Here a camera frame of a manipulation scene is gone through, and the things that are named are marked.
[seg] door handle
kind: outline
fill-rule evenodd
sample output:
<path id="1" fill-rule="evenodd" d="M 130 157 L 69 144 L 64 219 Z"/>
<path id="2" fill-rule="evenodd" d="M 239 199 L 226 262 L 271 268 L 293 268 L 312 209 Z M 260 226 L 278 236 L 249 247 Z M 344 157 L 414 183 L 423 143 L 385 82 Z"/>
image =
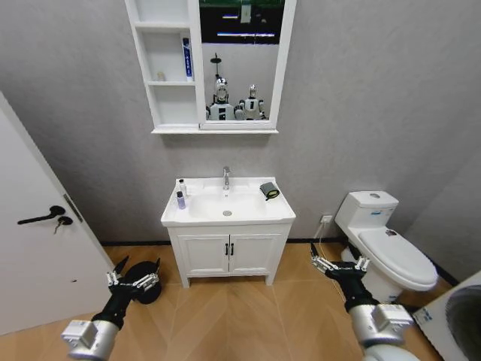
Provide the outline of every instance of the door handle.
<path id="1" fill-rule="evenodd" d="M 27 220 L 19 220 L 17 224 L 34 223 L 40 222 L 41 220 L 52 220 L 53 218 L 57 216 L 62 216 L 63 214 L 65 214 L 65 209 L 63 207 L 60 207 L 59 205 L 53 205 L 52 207 L 50 207 L 50 214 L 48 214 L 47 216 L 29 218 Z"/>

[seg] mirror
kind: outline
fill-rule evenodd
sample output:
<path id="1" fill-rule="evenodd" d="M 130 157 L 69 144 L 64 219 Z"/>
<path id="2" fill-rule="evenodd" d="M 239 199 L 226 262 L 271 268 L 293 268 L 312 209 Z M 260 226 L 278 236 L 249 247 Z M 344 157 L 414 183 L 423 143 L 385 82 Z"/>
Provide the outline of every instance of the mirror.
<path id="1" fill-rule="evenodd" d="M 269 121 L 285 0 L 199 0 L 206 121 Z"/>

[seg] gray wall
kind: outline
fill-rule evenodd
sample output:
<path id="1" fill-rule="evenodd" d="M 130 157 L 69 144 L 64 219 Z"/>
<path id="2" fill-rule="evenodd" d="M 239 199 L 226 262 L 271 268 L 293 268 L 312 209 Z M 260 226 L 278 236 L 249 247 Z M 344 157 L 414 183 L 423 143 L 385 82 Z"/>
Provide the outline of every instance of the gray wall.
<path id="1" fill-rule="evenodd" d="M 476 152 L 480 20 L 476 0 L 299 0 L 270 137 L 151 135 L 117 0 L 2 2 L 0 88 L 102 241 L 166 239 L 159 216 L 175 177 L 225 164 L 277 177 L 298 215 L 291 237 L 311 237 L 321 213 L 366 189 L 401 200 L 391 226 L 404 232 Z M 440 215 L 455 234 L 452 216 Z M 421 238 L 452 266 L 432 251 L 440 241 Z M 469 251 L 481 256 L 479 244 Z"/>
<path id="2" fill-rule="evenodd" d="M 479 271 L 480 180 L 481 148 L 406 232 L 459 280 Z"/>
<path id="3" fill-rule="evenodd" d="M 257 86 L 257 98 L 264 100 L 268 116 L 271 113 L 278 51 L 279 45 L 202 44 L 205 103 L 212 103 L 216 67 L 210 59 L 217 53 L 222 59 L 219 74 L 228 83 L 229 103 L 236 106 L 241 99 L 246 99 L 249 96 L 249 86 L 254 83 Z"/>

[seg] toilet tank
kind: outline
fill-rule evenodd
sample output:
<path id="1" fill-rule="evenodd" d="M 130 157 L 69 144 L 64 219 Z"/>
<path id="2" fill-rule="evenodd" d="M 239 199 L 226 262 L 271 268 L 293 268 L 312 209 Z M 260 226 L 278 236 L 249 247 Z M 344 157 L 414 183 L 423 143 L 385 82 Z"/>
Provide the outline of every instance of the toilet tank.
<path id="1" fill-rule="evenodd" d="M 336 214 L 343 228 L 377 228 L 385 226 L 399 201 L 383 191 L 351 192 Z"/>

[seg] cabinet door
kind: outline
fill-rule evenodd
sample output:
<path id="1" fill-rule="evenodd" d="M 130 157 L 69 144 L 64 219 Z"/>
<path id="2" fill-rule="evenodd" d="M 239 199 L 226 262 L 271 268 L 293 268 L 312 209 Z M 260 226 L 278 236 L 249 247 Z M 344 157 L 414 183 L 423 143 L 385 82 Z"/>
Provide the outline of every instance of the cabinet door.
<path id="1" fill-rule="evenodd" d="M 229 269 L 231 275 L 267 275 L 272 255 L 281 235 L 231 235 Z"/>
<path id="2" fill-rule="evenodd" d="M 179 235 L 187 275 L 228 275 L 228 235 Z"/>

